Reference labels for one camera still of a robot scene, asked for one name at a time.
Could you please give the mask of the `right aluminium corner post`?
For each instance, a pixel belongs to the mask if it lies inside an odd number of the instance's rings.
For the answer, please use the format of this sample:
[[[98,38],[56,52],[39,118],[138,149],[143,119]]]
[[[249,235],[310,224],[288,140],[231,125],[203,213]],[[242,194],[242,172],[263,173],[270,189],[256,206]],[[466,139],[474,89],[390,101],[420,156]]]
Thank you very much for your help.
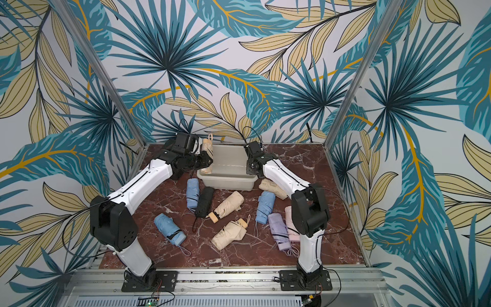
[[[387,8],[384,12],[384,15],[381,17],[380,23],[378,23],[377,27],[374,30],[374,37],[371,43],[368,44],[366,52],[364,54],[363,59],[360,62],[360,65],[358,69],[356,70],[356,73],[354,75],[354,78],[352,80],[352,83],[347,90],[347,93],[344,97],[344,100],[338,109],[338,112],[336,114],[336,117],[331,125],[331,128],[329,130],[329,134],[327,135],[327,138],[324,142],[323,148],[325,150],[328,150],[332,147],[337,133],[340,130],[340,127],[342,126],[343,119],[347,115],[347,112],[349,111],[350,104],[352,103],[355,93],[358,90],[364,75],[367,73],[370,65],[372,64],[372,61],[380,48],[382,41],[384,40],[384,37],[386,33],[389,31],[389,28],[391,26],[392,21],[396,17],[396,13],[398,9],[401,6],[402,1],[390,1],[387,4]]]

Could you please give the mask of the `black folded umbrella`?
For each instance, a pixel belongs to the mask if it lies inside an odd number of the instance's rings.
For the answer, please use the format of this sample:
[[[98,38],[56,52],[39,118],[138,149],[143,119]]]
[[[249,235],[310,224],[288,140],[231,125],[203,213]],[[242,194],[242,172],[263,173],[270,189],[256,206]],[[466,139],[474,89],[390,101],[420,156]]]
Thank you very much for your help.
[[[204,219],[209,215],[209,213],[211,211],[211,205],[213,202],[214,192],[215,192],[214,188],[205,187],[203,189],[202,193],[200,194],[200,196],[198,198],[198,205],[197,205],[197,208],[196,208],[195,213],[194,213],[195,220],[194,220],[193,226],[192,226],[193,233],[196,233],[196,231],[197,231],[197,227],[196,227],[197,220],[199,218]]]

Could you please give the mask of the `light blue umbrella right side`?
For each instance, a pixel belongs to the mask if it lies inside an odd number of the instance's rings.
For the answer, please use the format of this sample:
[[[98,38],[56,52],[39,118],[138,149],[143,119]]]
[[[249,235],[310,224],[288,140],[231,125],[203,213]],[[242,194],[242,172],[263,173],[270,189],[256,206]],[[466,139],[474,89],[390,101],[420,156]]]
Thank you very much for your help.
[[[276,195],[269,191],[264,191],[258,198],[258,207],[256,209],[256,217],[253,235],[259,236],[258,225],[267,225],[269,215],[272,214]]]

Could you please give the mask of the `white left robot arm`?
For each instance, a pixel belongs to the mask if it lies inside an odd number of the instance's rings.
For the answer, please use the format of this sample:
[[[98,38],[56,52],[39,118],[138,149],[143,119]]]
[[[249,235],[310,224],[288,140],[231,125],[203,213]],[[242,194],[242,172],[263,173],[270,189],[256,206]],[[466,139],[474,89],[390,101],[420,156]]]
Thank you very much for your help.
[[[143,201],[168,179],[209,167],[213,160],[202,149],[203,138],[177,133],[134,178],[108,196],[95,197],[90,205],[90,234],[116,253],[132,277],[152,283],[153,262],[138,241],[133,215]]]

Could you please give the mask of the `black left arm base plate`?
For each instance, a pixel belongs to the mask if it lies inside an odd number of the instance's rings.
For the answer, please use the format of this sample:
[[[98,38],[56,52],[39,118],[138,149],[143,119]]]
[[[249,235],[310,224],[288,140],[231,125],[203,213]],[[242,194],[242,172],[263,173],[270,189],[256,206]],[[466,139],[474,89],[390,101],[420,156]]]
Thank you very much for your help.
[[[124,271],[122,292],[173,292],[175,290],[177,271],[149,270],[144,276],[136,276],[128,269]]]

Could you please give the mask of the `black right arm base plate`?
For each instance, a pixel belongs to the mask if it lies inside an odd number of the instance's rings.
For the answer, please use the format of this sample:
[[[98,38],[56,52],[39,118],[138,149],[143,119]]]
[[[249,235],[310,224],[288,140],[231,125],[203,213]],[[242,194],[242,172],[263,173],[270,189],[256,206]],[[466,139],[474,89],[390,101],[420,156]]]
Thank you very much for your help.
[[[282,291],[321,292],[333,289],[331,277],[326,270],[304,273],[302,270],[282,270],[275,277]]]

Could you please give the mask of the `white plastic storage box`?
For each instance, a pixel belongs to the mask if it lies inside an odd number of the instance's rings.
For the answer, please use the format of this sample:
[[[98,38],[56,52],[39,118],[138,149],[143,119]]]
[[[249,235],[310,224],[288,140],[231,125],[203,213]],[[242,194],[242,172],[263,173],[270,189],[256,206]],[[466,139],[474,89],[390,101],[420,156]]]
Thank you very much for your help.
[[[197,174],[204,185],[214,189],[252,191],[258,177],[246,172],[248,156],[244,147],[214,144],[212,148],[212,173],[205,174],[203,170],[199,170]]]

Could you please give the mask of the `aluminium corner post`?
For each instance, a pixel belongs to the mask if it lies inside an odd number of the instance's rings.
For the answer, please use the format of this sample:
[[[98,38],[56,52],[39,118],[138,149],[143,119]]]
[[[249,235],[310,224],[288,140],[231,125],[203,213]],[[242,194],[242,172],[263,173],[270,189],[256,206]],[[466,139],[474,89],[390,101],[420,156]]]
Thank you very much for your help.
[[[74,41],[81,48],[81,51],[84,53],[85,57],[88,60],[88,64],[92,66],[92,69],[95,75],[98,77],[98,80],[106,89],[112,102],[119,110],[120,116],[126,121],[133,137],[136,139],[141,147],[146,147],[147,142],[142,137],[138,127],[134,123],[134,120],[131,118],[130,113],[125,107],[120,94],[118,93],[109,74],[105,70],[96,51],[94,50],[92,43],[89,41],[88,35],[84,33],[82,25],[79,21],[76,20],[76,16],[67,1],[54,0],[51,1],[50,4],[52,5],[53,9],[55,9],[55,11],[60,14],[61,20],[63,21],[68,31],[72,34]]]
[[[338,112],[336,114],[336,117],[331,125],[331,128],[329,130],[329,134],[327,135],[327,138],[324,142],[323,148],[325,150],[328,150],[332,147],[337,133],[340,130],[340,127],[342,126],[343,119],[347,115],[347,112],[349,111],[350,104],[352,103],[355,93],[358,90],[364,75],[367,73],[370,65],[372,64],[372,61],[380,48],[382,41],[384,40],[384,37],[386,33],[389,31],[389,28],[391,26],[392,21],[396,17],[396,13],[398,9],[401,6],[402,1],[390,1],[387,4],[387,8],[384,12],[384,15],[381,17],[380,23],[378,23],[377,27],[374,30],[374,37],[371,43],[368,44],[366,52],[364,54],[363,59],[360,62],[360,65],[358,69],[356,70],[356,73],[354,75],[354,78],[352,80],[352,83],[347,90],[347,93],[344,97],[344,100],[338,109]]]

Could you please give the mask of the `beige umbrella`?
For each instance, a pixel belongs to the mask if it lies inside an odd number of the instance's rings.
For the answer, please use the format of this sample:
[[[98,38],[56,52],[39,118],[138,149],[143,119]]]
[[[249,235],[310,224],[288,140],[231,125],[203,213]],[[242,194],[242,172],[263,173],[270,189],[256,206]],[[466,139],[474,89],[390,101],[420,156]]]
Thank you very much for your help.
[[[240,218],[237,221],[230,221],[221,231],[212,239],[212,245],[219,251],[225,249],[234,241],[241,241],[247,233],[250,217],[245,221]]]
[[[281,200],[288,198],[288,194],[272,180],[263,179],[259,185],[259,188],[263,191],[274,193]]]
[[[244,203],[244,197],[238,192],[234,191],[229,197],[219,204],[207,217],[209,217],[213,223],[217,223],[219,220],[225,218],[233,211],[239,211]]]

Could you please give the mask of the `left aluminium corner post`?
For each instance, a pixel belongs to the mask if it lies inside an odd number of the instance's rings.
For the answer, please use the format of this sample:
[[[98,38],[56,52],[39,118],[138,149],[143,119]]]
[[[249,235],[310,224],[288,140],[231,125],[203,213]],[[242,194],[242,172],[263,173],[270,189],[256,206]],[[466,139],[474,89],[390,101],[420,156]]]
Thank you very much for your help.
[[[134,123],[134,120],[131,118],[130,113],[125,107],[120,94],[118,93],[109,74],[105,70],[96,51],[94,50],[92,43],[89,41],[88,35],[84,33],[82,25],[79,21],[76,20],[76,16],[67,1],[54,0],[51,1],[50,4],[52,5],[53,9],[55,9],[55,11],[60,14],[61,20],[63,21],[68,31],[72,34],[74,41],[81,48],[81,51],[84,53],[85,57],[88,60],[88,64],[92,66],[92,69],[95,75],[98,77],[98,80],[106,89],[112,102],[119,110],[120,116],[126,121],[133,137],[136,139],[141,147],[146,147],[147,142],[142,137],[138,127]]]

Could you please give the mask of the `lavender folded umbrella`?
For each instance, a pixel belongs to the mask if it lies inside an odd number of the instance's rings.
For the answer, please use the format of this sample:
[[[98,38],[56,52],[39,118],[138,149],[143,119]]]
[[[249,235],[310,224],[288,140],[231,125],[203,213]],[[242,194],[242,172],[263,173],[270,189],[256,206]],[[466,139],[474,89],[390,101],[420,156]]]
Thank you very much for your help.
[[[268,223],[271,230],[271,235],[275,240],[278,249],[288,256],[298,257],[299,250],[292,246],[288,229],[283,221],[280,213],[272,213],[268,215]]]

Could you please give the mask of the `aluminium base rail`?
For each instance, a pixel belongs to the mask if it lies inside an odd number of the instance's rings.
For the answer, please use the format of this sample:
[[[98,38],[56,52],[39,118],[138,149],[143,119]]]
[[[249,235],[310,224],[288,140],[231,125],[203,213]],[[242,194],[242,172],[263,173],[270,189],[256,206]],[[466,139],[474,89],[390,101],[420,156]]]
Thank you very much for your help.
[[[116,269],[74,274],[58,306],[136,306],[139,298],[159,298],[157,306],[395,306],[381,270],[331,266],[330,291],[282,291],[275,277],[293,267],[190,267],[177,271],[173,292],[122,292]]]

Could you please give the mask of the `pink folded umbrella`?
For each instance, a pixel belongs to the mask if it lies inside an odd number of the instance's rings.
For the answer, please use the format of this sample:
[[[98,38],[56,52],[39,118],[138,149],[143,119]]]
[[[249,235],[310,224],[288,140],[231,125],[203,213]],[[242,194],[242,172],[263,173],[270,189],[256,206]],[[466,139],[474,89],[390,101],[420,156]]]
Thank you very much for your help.
[[[297,231],[293,219],[292,219],[292,207],[285,207],[285,225],[287,227],[288,237],[291,242],[299,242],[300,241],[300,233]]]

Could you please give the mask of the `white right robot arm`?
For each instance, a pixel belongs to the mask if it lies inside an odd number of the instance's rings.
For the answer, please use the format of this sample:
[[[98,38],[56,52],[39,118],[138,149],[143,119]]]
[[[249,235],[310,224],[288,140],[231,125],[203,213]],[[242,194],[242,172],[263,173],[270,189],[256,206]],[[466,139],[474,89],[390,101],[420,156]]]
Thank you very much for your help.
[[[330,219],[324,188],[298,177],[257,141],[246,144],[244,149],[247,173],[273,181],[291,200],[292,221],[300,233],[297,270],[305,277],[318,276],[322,272],[321,236]]]

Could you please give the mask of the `light blue umbrella near box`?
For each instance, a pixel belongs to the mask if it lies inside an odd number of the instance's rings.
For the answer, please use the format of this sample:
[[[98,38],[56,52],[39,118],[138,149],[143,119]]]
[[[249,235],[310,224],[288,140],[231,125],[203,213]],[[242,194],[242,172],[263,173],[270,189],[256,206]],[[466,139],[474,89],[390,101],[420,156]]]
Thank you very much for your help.
[[[186,190],[186,203],[187,208],[191,212],[195,212],[198,206],[199,201],[199,180],[198,178],[191,178],[187,181],[187,190]]]

